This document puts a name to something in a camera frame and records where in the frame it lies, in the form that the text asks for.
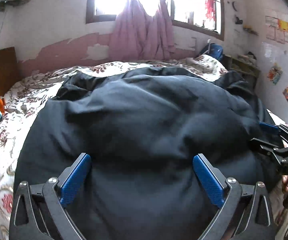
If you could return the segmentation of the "large black padded coat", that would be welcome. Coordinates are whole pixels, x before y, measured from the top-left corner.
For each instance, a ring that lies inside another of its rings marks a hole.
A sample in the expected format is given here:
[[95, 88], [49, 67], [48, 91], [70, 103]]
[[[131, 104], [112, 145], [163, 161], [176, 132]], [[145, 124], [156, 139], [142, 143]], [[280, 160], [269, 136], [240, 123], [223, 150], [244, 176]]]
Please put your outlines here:
[[201, 153], [242, 184], [279, 176], [250, 150], [272, 122], [237, 72], [214, 82], [183, 68], [110, 77], [77, 73], [38, 113], [21, 149], [15, 185], [44, 183], [81, 153], [92, 171], [68, 212], [87, 239], [197, 239], [216, 213], [192, 169]]

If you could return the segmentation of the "red clothing outside window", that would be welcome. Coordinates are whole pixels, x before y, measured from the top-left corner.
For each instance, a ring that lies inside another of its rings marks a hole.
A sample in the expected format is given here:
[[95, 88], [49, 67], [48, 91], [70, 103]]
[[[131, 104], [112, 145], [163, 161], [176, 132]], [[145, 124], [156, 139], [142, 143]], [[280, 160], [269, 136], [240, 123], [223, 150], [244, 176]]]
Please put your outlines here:
[[210, 21], [216, 20], [216, 0], [205, 1], [206, 18]]

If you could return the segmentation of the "wooden bedside table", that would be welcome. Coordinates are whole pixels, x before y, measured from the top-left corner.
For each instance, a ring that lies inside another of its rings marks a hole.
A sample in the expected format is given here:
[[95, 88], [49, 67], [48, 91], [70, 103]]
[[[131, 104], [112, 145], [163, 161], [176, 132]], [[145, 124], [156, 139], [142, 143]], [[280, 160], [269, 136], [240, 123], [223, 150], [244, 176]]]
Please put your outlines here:
[[226, 54], [223, 55], [223, 58], [220, 62], [228, 71], [234, 70], [238, 72], [243, 77], [243, 79], [248, 81], [252, 88], [255, 89], [258, 77], [261, 72], [259, 68]]

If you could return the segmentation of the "blue bag by bed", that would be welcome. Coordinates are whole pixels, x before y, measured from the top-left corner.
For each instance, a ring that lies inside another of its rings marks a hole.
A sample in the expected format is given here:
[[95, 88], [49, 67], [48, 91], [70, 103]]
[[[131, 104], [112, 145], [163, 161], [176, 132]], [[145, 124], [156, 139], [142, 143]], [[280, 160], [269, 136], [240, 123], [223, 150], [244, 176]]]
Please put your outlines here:
[[209, 55], [214, 59], [221, 61], [223, 59], [223, 47], [216, 43], [208, 43], [200, 51], [199, 55]]

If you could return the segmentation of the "floral white red bedspread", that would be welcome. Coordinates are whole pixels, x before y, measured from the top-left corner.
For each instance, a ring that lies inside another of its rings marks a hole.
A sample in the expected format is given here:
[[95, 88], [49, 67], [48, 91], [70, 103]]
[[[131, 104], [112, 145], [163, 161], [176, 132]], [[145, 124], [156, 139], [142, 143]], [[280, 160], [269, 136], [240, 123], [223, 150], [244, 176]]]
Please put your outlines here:
[[[114, 61], [94, 67], [75, 66], [29, 76], [13, 85], [5, 94], [6, 112], [0, 121], [0, 239], [9, 238], [9, 223], [13, 207], [15, 171], [21, 149], [38, 113], [48, 100], [54, 98], [63, 83], [77, 73], [92, 77], [110, 77], [140, 68], [183, 68], [188, 72], [214, 82], [228, 71], [219, 61], [206, 56], [197, 63], [172, 61]], [[267, 109], [270, 124], [280, 125], [283, 120]], [[279, 181], [271, 192], [273, 209], [281, 205]]]

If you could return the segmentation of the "brown wooden headboard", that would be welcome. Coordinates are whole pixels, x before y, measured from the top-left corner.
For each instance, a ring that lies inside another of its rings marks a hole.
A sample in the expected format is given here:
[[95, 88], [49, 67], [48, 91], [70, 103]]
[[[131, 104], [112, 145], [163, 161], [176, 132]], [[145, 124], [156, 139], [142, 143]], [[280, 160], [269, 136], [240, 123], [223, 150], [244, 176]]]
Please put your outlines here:
[[0, 50], [0, 95], [4, 96], [10, 88], [22, 79], [14, 47]]

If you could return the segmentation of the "dark framed window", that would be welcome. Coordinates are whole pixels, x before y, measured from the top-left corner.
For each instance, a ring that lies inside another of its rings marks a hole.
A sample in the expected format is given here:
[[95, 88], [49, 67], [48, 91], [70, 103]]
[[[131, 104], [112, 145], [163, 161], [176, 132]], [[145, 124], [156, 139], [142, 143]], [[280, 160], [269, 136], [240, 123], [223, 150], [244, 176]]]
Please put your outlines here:
[[[224, 0], [136, 0], [153, 16], [160, 2], [176, 27], [224, 40]], [[87, 0], [86, 22], [114, 21], [131, 0]]]

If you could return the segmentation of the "pink purple curtain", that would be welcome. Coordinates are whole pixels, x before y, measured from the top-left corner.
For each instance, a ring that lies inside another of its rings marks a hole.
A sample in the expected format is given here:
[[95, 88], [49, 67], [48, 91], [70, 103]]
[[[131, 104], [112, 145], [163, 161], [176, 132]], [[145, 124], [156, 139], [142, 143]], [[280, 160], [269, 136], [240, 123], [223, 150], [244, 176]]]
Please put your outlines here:
[[175, 51], [166, 0], [127, 0], [110, 35], [109, 59], [169, 60]]

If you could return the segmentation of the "colourful wall sticker upper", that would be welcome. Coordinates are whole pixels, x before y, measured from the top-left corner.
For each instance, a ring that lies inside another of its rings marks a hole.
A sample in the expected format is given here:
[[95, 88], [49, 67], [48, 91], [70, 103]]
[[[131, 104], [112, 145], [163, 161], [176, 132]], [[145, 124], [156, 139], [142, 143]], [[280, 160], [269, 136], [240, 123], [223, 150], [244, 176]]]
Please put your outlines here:
[[267, 78], [276, 85], [283, 74], [282, 68], [276, 63], [269, 69]]

